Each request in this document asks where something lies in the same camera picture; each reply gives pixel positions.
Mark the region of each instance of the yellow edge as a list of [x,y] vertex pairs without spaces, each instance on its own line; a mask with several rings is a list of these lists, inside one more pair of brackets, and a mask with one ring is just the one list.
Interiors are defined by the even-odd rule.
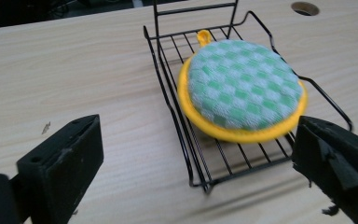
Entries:
[[299,117],[305,112],[305,108],[307,107],[308,94],[304,84],[301,81],[298,81],[298,84],[303,89],[303,94],[300,97],[296,111],[287,119],[277,123],[272,127],[259,131],[231,130],[219,127],[205,119],[193,106],[190,100],[190,95],[188,94],[187,90],[187,71],[188,67],[190,66],[191,59],[192,57],[185,61],[179,73],[179,103],[187,117],[203,132],[212,137],[236,143],[266,142],[289,133],[296,127]]

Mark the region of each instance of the dish rack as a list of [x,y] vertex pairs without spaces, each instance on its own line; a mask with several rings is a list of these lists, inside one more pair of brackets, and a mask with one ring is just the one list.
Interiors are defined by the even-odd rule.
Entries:
[[[249,17],[253,17],[268,35],[271,49],[279,54],[275,49],[271,32],[253,11],[247,11],[241,22],[234,23],[238,2],[238,0],[235,0],[224,4],[158,11],[158,1],[154,0],[156,35],[150,36],[144,26],[144,34],[155,65],[158,82],[167,107],[171,111],[179,143],[185,157],[189,185],[193,188],[201,187],[205,193],[210,193],[217,184],[290,161],[292,147],[295,143],[295,135],[292,132],[282,138],[263,144],[242,145],[212,139],[189,121],[178,104],[176,77],[184,61],[198,49],[198,43],[191,43],[190,40],[196,39],[195,36],[199,30],[208,30],[214,41],[219,40],[218,36],[229,39],[234,35],[234,38],[243,39],[237,28],[244,25]],[[167,35],[159,34],[158,19],[161,16],[227,7],[232,7],[228,24]],[[334,107],[338,114],[345,119],[348,129],[351,131],[351,120],[324,90],[312,79],[298,77],[309,82]]]

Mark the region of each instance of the wood grain surface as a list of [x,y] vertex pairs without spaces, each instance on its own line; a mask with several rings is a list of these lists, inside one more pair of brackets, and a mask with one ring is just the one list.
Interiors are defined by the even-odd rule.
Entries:
[[[284,59],[322,86],[358,134],[358,1],[310,2],[317,16],[296,14],[293,1],[243,0],[236,21],[254,11]],[[228,13],[168,16],[161,32],[225,24]],[[13,177],[16,161],[67,122],[100,114],[104,163],[70,223],[351,223],[342,212],[321,214],[332,204],[308,188],[291,162],[219,185],[210,195],[192,189],[143,25],[154,32],[152,7],[0,28],[0,173]],[[268,43],[255,21],[240,32]],[[315,91],[307,114],[345,125]]]

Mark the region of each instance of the scratch on table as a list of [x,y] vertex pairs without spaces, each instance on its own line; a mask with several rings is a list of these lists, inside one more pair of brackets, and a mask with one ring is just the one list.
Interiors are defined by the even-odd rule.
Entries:
[[48,131],[49,127],[50,127],[50,121],[45,125],[45,128],[43,129],[42,134],[46,133]]

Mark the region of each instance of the round sponge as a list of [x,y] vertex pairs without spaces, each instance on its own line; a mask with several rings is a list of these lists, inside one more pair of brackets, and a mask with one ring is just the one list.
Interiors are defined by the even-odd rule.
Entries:
[[263,142],[292,130],[307,92],[280,55],[242,40],[209,43],[183,65],[179,102],[202,131],[230,142]]

